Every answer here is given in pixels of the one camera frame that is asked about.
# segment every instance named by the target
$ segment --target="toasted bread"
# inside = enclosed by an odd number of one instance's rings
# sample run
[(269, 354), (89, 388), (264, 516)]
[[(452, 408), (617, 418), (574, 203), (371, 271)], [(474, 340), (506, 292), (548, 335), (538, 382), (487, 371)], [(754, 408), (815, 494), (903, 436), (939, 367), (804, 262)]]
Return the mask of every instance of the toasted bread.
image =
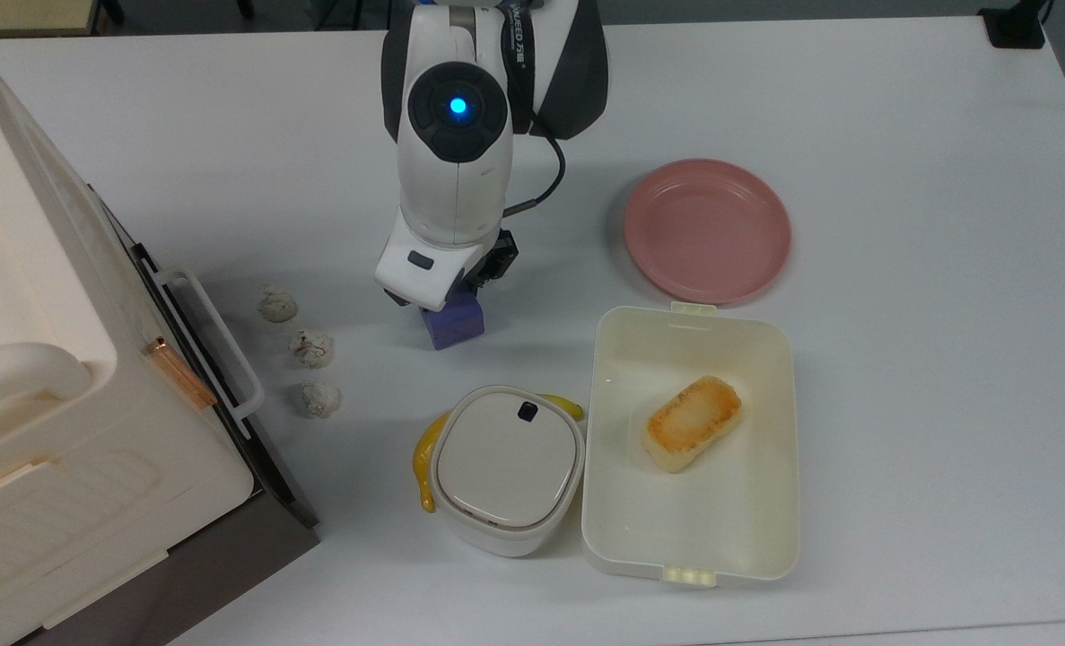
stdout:
[(648, 420), (643, 449), (660, 469), (679, 473), (736, 428), (741, 405), (736, 390), (725, 381), (700, 377)]

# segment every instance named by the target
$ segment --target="storage box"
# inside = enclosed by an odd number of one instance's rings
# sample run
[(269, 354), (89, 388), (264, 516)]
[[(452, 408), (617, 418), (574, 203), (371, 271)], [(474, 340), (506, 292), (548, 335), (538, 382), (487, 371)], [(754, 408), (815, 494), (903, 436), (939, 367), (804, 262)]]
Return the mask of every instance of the storage box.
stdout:
[[(678, 474), (641, 444), (648, 418), (715, 375), (746, 409), (740, 425)], [(794, 371), (769, 322), (711, 305), (621, 307), (601, 320), (584, 482), (585, 554), (601, 572), (716, 585), (776, 580), (800, 549)]]

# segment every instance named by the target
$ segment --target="round lid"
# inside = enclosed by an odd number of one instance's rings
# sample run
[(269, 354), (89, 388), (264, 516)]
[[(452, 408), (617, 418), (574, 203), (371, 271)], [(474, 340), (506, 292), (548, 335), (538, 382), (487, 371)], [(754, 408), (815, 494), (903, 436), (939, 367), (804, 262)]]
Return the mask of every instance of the round lid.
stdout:
[(624, 213), (632, 260), (669, 295), (725, 303), (758, 294), (791, 246), (787, 210), (770, 186), (737, 165), (684, 160), (636, 185)]
[(512, 390), (484, 392), (454, 410), (433, 479), (461, 512), (519, 529), (560, 504), (578, 451), (570, 420), (539, 397)]

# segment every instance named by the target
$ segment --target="white lid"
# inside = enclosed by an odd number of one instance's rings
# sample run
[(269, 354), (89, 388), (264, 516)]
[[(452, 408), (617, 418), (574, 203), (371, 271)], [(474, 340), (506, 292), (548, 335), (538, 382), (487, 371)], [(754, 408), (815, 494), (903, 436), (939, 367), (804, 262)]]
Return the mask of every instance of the white lid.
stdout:
[(578, 465), (570, 420), (540, 397), (481, 388), (454, 410), (437, 447), (437, 487), (461, 512), (504, 528), (541, 523)]

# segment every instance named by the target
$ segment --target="copper hinge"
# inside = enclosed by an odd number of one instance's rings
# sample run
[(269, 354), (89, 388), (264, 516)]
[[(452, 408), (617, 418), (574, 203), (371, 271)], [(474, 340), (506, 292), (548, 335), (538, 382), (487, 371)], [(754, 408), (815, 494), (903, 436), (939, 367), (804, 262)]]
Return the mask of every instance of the copper hinge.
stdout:
[(147, 345), (145, 354), (153, 360), (153, 363), (162, 369), (164, 375), (198, 409), (207, 409), (217, 402), (216, 394), (213, 394), (212, 390), (204, 385), (204, 381), (193, 372), (192, 368), (184, 363), (174, 348), (169, 347), (163, 336), (158, 336), (153, 343)]

